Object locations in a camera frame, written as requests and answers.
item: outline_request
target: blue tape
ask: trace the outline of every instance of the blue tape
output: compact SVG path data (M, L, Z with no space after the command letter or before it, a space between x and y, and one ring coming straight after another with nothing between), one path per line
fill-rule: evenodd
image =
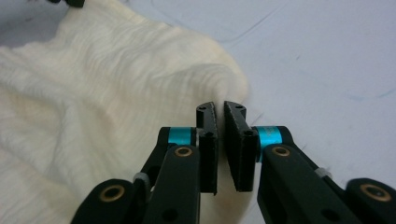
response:
M256 127L256 129L260 137L261 153L259 162L262 162L262 153L264 151L264 148L272 144L281 144L282 135L280 134L280 131L276 126L259 126Z
M191 128L184 128L184 127L170 128L168 143L174 143L177 145L190 145Z

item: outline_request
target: screw hole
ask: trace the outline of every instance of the screw hole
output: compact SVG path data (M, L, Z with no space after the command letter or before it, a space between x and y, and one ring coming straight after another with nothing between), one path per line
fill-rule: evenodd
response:
M386 190L381 189L379 186L376 185L363 184L361 185L361 191L363 191L363 193L365 193L368 197L380 202L385 203L392 199L392 197Z
M328 220L333 221L333 222L340 220L340 217L338 216L338 214L331 209L323 209L321 211L321 214L324 217L326 217Z
M290 151L288 151L287 149L285 149L283 147L274 147L272 151L274 154L276 154L278 156L287 157L290 155Z
M189 157L192 154L192 150L187 147L179 147L175 150L175 154L179 157Z
M176 209L167 209L163 211L163 220L167 222L175 221L178 217Z
M102 190L99 198L104 203L111 203L118 200L125 192L125 188L121 185L112 185Z

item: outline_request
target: cream fabric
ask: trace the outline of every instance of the cream fabric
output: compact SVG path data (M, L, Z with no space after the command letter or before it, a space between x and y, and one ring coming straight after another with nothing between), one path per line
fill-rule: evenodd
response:
M214 41L147 20L115 0L70 9L54 39L0 48L0 223L68 223L94 186L132 181L162 126L195 126L195 107L241 102L248 84ZM235 223L225 161L201 223Z

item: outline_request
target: crumpled towel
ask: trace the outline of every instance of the crumpled towel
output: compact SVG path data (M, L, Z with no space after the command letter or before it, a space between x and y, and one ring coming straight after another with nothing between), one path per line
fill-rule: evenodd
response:
M48 43L0 48L0 223L68 223L97 184L132 181L162 126L195 107L241 102L248 84L211 39L116 0L70 9ZM201 223L235 223L246 194L226 162Z

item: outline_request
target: white surface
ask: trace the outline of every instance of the white surface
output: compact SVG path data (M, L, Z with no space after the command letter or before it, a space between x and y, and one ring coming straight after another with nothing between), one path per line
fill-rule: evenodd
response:
M289 127L297 145L341 187L370 177L396 188L394 1L126 5L217 39L249 80L248 122ZM2 28L2 44L7 32ZM261 222L252 200L241 223Z

